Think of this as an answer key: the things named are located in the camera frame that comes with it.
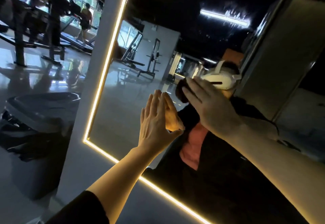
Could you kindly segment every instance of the pink shirt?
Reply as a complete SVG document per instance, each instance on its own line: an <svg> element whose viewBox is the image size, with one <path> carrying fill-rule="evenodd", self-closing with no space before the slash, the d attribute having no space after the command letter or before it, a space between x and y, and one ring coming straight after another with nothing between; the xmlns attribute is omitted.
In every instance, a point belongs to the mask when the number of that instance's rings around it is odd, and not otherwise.
<svg viewBox="0 0 325 224"><path fill-rule="evenodd" d="M190 131L188 141L179 152L182 161L194 170L197 170L199 167L201 147L207 133L208 129L201 122L197 123Z"/></svg>

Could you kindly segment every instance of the black ceiling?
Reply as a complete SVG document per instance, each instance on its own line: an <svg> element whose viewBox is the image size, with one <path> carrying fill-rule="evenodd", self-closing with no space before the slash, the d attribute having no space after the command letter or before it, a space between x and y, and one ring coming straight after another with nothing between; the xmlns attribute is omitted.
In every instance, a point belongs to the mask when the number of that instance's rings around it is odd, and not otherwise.
<svg viewBox="0 0 325 224"><path fill-rule="evenodd" d="M196 57L220 57L226 48L240 51L248 31L254 30L275 0L129 0L127 13L141 20L181 32L177 49ZM233 10L250 18L242 29L200 15L200 9Z"/></svg>

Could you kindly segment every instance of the person wearing vr headset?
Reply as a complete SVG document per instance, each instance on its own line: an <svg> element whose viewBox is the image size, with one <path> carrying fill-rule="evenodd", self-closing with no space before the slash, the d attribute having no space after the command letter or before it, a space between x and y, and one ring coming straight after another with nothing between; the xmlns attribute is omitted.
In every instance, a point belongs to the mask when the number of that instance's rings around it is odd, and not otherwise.
<svg viewBox="0 0 325 224"><path fill-rule="evenodd" d="M221 89L249 127L276 142L276 125L244 99L233 96L241 79L234 63L220 61L202 79ZM187 103L184 87L190 90L186 79L177 85L176 96ZM171 132L181 129L184 133L173 142L155 169L146 170L145 177L216 222L306 223L251 162L201 123L191 103L177 112L166 95L165 108L166 129Z"/></svg>

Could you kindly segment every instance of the illuminated mirror frame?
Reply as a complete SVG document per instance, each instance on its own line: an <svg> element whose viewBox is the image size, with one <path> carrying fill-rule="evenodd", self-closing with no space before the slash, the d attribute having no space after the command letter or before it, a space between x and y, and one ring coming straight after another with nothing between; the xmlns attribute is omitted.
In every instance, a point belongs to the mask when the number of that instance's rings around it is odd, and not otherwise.
<svg viewBox="0 0 325 224"><path fill-rule="evenodd" d="M106 60L105 60L105 63L104 63L104 67L103 67L101 76L100 76L99 86L98 86L96 94L95 94L95 99L94 99L94 102L92 103L91 111L90 111L89 118L88 118L88 121L87 121L86 131L85 131L85 134L83 136L83 142L85 144L89 145L91 148L95 149L96 151L98 151L99 153L101 153L102 155L104 155L105 157L110 159L115 164L118 163L119 160L117 160L116 158L114 158L113 156L111 156L110 154L108 154L107 152L105 152L104 150L99 148L98 146L96 146L93 142L91 142L89 140L89 133L90 133L90 130L91 130L92 123L94 121L97 106L99 104L101 92L103 90L103 85L104 85L105 80L106 80L107 70L108 70L108 67L111 64L111 54L112 54L114 42L116 40L116 36L117 36L117 33L118 33L118 29L120 27L120 23L121 23L121 20L122 20L122 15L123 15L126 3L127 3L127 0L121 0L121 5L120 5L120 8L119 8L117 20L116 20L116 23L115 23L113 36L112 36L111 41L110 41L110 45L109 45L109 49L108 49L108 52L107 52ZM149 180L145 179L142 176L140 176L139 180L142 181L143 183L145 183L146 185L148 185L150 188L155 190L160 195L167 198L169 201L173 202L174 204L176 204L177 206L179 206L180 208L185 210L187 213L192 215L197 220L201 221L204 224L211 224L211 222L207 221L206 219L201 217L199 214L197 214L193 210L189 209L187 206L185 206L180 201L173 198L171 195L166 193L164 190L160 189L158 186L156 186L155 184L153 184Z"/></svg>

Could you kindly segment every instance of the trash can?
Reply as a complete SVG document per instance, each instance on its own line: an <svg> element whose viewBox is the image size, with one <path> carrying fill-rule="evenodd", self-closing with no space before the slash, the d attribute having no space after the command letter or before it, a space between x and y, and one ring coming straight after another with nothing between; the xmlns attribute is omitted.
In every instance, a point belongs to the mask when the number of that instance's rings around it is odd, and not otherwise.
<svg viewBox="0 0 325 224"><path fill-rule="evenodd" d="M12 97L0 120L0 146L11 153L11 179L35 200L59 184L80 93Z"/></svg>

